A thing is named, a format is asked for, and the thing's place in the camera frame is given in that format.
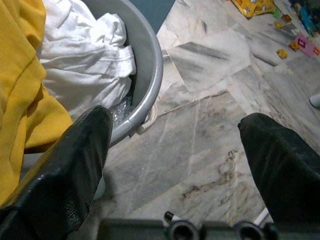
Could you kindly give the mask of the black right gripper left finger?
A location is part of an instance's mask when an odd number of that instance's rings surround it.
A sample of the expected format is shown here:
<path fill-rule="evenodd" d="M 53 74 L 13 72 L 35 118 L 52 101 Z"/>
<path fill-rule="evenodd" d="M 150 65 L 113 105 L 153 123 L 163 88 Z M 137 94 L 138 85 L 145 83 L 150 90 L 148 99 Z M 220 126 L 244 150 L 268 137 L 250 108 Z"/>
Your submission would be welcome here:
<path fill-rule="evenodd" d="M 86 219 L 107 158 L 112 113 L 86 110 L 0 206 L 0 240 L 66 240 Z"/>

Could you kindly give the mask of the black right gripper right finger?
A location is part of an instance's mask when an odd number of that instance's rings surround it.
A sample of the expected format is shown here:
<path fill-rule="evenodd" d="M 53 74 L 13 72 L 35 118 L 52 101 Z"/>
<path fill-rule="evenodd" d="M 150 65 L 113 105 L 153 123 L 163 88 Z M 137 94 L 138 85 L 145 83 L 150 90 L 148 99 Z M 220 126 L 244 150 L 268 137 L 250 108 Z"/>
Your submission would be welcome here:
<path fill-rule="evenodd" d="M 295 131 L 262 113 L 238 124 L 255 185 L 279 223 L 320 223 L 320 155 Z"/>

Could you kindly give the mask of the yellow shirt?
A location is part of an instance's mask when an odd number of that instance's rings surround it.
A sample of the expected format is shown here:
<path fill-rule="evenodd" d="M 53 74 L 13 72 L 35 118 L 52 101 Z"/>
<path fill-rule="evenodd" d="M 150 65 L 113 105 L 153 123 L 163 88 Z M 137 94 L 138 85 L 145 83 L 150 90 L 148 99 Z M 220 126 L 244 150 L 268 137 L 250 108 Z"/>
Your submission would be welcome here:
<path fill-rule="evenodd" d="M 43 153 L 72 124 L 44 86 L 37 57 L 42 0 L 0 0 L 0 207 L 17 188 L 25 154 Z"/>

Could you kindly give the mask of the small white table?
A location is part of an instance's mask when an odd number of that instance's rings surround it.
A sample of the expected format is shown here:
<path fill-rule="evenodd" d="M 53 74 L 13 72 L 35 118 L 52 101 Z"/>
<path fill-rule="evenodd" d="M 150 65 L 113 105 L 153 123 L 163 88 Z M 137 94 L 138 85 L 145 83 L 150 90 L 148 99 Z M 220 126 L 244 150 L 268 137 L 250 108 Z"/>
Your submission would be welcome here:
<path fill-rule="evenodd" d="M 314 108 L 320 109 L 320 93 L 312 95 L 309 98 L 309 102 Z"/>

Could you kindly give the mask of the white cloth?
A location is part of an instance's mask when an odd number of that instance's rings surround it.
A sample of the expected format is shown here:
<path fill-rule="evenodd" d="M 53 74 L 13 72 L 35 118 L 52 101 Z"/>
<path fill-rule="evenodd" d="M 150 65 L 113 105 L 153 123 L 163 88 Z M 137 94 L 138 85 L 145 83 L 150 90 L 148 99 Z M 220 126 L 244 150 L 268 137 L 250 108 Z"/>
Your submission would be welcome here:
<path fill-rule="evenodd" d="M 76 120 L 96 105 L 119 104 L 136 73 L 135 56 L 118 14 L 95 18 L 82 0 L 43 0 L 45 29 L 39 60 L 48 92 Z"/>

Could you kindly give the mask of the grey plastic basin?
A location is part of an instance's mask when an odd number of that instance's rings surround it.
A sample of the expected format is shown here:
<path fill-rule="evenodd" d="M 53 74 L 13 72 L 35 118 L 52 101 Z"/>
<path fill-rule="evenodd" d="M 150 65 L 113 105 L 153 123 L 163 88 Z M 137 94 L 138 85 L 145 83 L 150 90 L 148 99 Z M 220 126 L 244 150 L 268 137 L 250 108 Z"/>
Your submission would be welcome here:
<path fill-rule="evenodd" d="M 118 14 L 126 27 L 126 42 L 132 47 L 136 74 L 133 77 L 132 112 L 112 130 L 110 146 L 127 136 L 142 135 L 156 121 L 163 79 L 163 55 L 156 34 L 130 0 L 83 0 L 95 18 Z"/>

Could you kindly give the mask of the pink square toy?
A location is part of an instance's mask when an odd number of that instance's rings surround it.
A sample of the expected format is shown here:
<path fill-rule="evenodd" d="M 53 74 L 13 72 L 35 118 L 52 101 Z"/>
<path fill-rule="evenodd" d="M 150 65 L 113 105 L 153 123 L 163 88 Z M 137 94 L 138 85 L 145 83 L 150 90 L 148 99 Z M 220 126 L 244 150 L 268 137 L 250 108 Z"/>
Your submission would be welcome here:
<path fill-rule="evenodd" d="M 307 56 L 312 57 L 314 55 L 315 45 L 309 41 L 303 34 L 298 34 L 295 41 L 299 45 L 299 49 Z"/>

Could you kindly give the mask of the blue toy set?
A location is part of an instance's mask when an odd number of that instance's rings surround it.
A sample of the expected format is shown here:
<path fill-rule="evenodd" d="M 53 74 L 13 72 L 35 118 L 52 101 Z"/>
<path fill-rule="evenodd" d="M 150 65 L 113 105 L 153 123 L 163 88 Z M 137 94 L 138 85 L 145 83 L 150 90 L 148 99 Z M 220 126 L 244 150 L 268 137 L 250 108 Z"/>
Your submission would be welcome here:
<path fill-rule="evenodd" d="M 301 6 L 299 9 L 299 19 L 302 22 L 306 32 L 315 36 L 318 32 L 316 25 L 312 19 L 311 12 L 307 6 Z"/>

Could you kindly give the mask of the yellow patterned cushion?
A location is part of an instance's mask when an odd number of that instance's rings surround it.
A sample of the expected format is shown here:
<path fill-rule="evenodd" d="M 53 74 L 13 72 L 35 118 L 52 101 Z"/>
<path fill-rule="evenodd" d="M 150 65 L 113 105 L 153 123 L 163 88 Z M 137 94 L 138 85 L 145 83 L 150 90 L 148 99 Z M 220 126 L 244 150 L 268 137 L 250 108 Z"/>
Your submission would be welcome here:
<path fill-rule="evenodd" d="M 231 0 L 231 2 L 247 19 L 263 14 L 272 14 L 276 8 L 274 0 Z"/>

